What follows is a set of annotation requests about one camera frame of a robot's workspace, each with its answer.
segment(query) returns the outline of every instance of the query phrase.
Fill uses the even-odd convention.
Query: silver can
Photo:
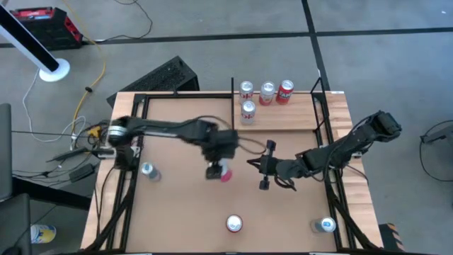
[[[233,232],[239,232],[242,229],[242,219],[238,215],[231,215],[226,219],[226,228]]]
[[[271,81],[267,81],[263,83],[261,86],[261,92],[260,92],[260,104],[264,106],[270,105],[270,102],[272,102],[272,98],[274,97],[275,94],[275,85]]]
[[[155,182],[160,181],[162,178],[161,172],[148,162],[144,162],[142,164],[142,174],[146,175],[151,181]]]
[[[310,227],[311,231],[315,233],[331,233],[336,229],[337,224],[331,217],[324,217],[321,219],[312,220]]]
[[[243,104],[245,101],[252,100],[253,84],[249,81],[242,81],[241,88],[239,89],[239,103]]]
[[[256,106],[252,101],[245,101],[241,107],[241,123],[251,124],[255,118]]]

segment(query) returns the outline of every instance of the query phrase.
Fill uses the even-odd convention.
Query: yellow cable
[[[76,18],[77,20],[77,23],[79,24],[79,26],[81,27],[81,30],[82,32],[84,33],[84,36],[86,39],[88,39],[88,41],[90,41],[90,43],[92,43],[93,45],[95,45],[98,50],[99,50],[99,54],[101,55],[101,58],[103,59],[104,61],[104,65],[103,65],[103,68],[102,68],[102,72],[101,74],[99,74],[98,78],[90,85],[90,88],[94,87],[101,79],[102,77],[104,76],[105,74],[105,66],[107,65],[106,64],[106,60],[105,60],[105,57],[104,57],[104,54],[102,53],[102,49],[101,47],[99,47],[99,45],[93,41],[92,39],[90,39],[90,37],[88,36],[88,32],[86,31],[85,29],[85,26],[84,24],[82,23],[81,19],[79,18],[79,16],[76,14],[76,12],[72,9],[72,7],[66,2],[66,0],[62,0],[63,3],[66,5],[66,7],[69,9],[69,11],[71,11],[72,15]],[[84,95],[82,96],[82,98],[80,99],[79,101],[79,104],[76,108],[76,112],[74,113],[74,120],[77,119],[77,115],[79,114],[79,111],[80,111],[80,108],[82,106],[82,103],[84,102],[85,100],[85,97],[88,95],[88,92],[85,91]],[[74,127],[75,127],[75,121],[72,123],[72,131],[71,132],[74,132]]]

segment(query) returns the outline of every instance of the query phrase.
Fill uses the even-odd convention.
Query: can lid
[[[333,220],[331,217],[325,217],[321,221],[321,227],[326,232],[333,232],[336,229],[337,224],[335,223],[335,220]]]
[[[282,87],[284,89],[292,89],[292,88],[294,88],[294,84],[290,80],[284,80],[284,81],[282,81]]]
[[[142,165],[142,173],[143,174],[149,174],[153,171],[153,165],[151,165],[148,162],[144,162]]]
[[[246,112],[251,112],[255,110],[255,104],[252,101],[245,101],[242,104],[242,108]]]
[[[263,89],[265,91],[273,91],[274,90],[274,83],[272,83],[271,81],[267,81],[263,84]]]
[[[226,220],[226,227],[232,232],[238,232],[242,228],[242,219],[238,215],[231,215]]]
[[[249,91],[253,89],[253,84],[249,81],[242,81],[241,83],[241,89],[245,91]]]

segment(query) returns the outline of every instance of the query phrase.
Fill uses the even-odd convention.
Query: red device
[[[83,35],[60,8],[22,8],[10,12],[48,50],[82,46]]]
[[[290,80],[284,80],[278,88],[277,98],[275,101],[279,104],[287,104],[294,90],[294,84]]]

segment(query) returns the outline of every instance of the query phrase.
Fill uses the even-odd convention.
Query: gray floor
[[[134,5],[121,6],[112,0],[69,3],[94,39],[121,33],[139,35],[148,26]],[[307,31],[299,0],[140,3],[154,21],[149,37]],[[318,0],[309,1],[309,5],[319,31],[453,26],[453,4],[448,0]],[[10,0],[6,7],[34,6],[65,9],[58,0]],[[331,89],[346,92],[352,119],[357,122],[382,109],[394,114],[403,126],[400,138],[389,144],[375,144],[364,162],[378,221],[396,224],[409,251],[451,254],[453,250],[453,185],[429,178],[418,159],[419,136],[435,123],[452,118],[452,43],[452,33],[319,38]],[[202,90],[226,90],[232,76],[255,83],[291,79],[296,89],[307,90],[318,76],[308,38],[101,47],[107,57],[107,73],[81,110],[91,123],[109,118],[111,109],[106,97],[176,55],[198,74]],[[62,130],[71,121],[84,87],[101,71],[102,61],[92,46],[55,52],[55,56],[69,60],[71,73],[55,84],[38,80],[30,92],[28,107],[35,131]],[[16,49],[0,49],[0,60],[0,102],[13,106],[13,129],[27,130],[21,100],[36,67]],[[54,164],[46,164],[45,160],[68,148],[68,138],[45,144],[29,135],[15,134],[13,167],[26,171],[51,169]],[[453,179],[451,149],[444,142],[424,149],[426,165],[433,174]],[[63,188],[86,196],[93,190],[93,179]],[[49,206],[33,203],[34,219]],[[57,226],[57,238],[53,243],[36,245],[35,253],[76,250],[85,220],[85,212],[55,209],[41,222]]]

